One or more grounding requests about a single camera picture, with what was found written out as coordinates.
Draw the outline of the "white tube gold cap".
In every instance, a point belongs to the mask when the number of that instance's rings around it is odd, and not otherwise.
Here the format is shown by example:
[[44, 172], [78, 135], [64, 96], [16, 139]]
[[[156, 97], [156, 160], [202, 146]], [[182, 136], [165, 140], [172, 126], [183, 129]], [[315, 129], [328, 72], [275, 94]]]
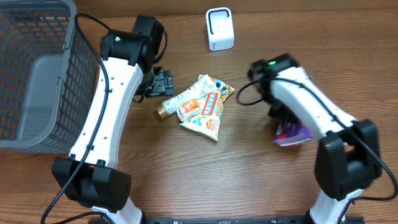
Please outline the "white tube gold cap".
[[177, 108], [192, 99], [199, 99], [213, 91], [216, 91], [218, 87], [214, 81], [208, 76], [204, 75], [192, 86], [183, 91], [177, 96], [174, 96], [168, 100], [163, 101], [157, 108], [157, 112], [162, 119], [175, 113]]

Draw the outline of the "yellow snack bag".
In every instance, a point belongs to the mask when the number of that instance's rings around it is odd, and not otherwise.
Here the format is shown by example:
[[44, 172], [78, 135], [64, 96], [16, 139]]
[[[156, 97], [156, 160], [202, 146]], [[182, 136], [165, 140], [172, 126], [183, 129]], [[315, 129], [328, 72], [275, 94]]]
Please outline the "yellow snack bag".
[[200, 112], [180, 123], [180, 126], [218, 141], [222, 122], [224, 102], [235, 92], [235, 89], [222, 80], [210, 77], [217, 90], [197, 100]]

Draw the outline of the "red purple pad package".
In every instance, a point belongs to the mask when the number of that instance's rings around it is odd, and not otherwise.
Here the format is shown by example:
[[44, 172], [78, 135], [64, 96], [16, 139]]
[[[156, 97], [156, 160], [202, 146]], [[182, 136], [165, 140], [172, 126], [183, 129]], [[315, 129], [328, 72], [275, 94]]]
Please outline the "red purple pad package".
[[298, 146], [312, 139], [312, 133], [303, 123], [280, 121], [274, 137], [274, 144], [280, 147]]

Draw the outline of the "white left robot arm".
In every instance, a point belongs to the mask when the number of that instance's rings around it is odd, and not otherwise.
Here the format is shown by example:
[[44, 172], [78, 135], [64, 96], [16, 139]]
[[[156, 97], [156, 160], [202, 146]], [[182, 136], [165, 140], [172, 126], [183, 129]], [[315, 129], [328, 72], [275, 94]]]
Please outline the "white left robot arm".
[[131, 198], [131, 176], [117, 169], [119, 143], [131, 103], [172, 96], [172, 72], [159, 61], [167, 32], [154, 17], [139, 15], [130, 32], [108, 29], [93, 52], [100, 70], [85, 124], [67, 158], [56, 158], [52, 174], [60, 195], [99, 215], [103, 223], [145, 223]]

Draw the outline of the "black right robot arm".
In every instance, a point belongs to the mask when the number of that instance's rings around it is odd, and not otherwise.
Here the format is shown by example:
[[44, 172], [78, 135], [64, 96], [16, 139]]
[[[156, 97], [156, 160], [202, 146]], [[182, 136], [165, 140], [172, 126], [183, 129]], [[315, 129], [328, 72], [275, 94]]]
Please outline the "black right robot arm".
[[318, 142], [314, 173], [320, 193], [303, 218], [290, 222], [364, 223], [346, 212], [349, 201], [381, 176], [376, 125], [336, 106], [289, 54], [253, 62], [248, 77], [270, 104], [269, 116], [304, 124]]

